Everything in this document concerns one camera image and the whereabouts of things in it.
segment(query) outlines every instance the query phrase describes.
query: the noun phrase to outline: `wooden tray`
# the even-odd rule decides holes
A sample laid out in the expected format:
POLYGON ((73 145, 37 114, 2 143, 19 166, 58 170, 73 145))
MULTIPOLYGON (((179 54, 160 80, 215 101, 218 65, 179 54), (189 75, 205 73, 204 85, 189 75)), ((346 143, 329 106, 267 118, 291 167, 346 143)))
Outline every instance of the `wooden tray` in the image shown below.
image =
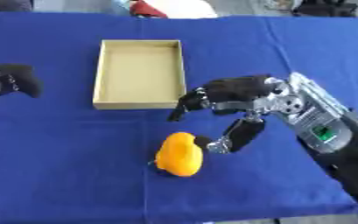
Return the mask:
POLYGON ((171 109, 186 93, 179 40, 103 40, 97 109, 171 109))

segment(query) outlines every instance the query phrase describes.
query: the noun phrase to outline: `blue tablecloth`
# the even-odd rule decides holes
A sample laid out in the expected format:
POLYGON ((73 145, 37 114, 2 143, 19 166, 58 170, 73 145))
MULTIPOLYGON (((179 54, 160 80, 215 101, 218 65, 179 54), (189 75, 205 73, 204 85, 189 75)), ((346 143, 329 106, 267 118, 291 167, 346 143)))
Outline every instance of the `blue tablecloth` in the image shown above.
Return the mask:
POLYGON ((192 178, 148 166, 179 130, 218 137, 237 117, 92 107, 102 39, 180 39, 188 88, 216 78, 299 71, 358 110, 358 19, 138 19, 0 13, 0 63, 35 67, 40 99, 0 98, 0 223, 176 223, 348 213, 358 205, 277 118, 192 178))

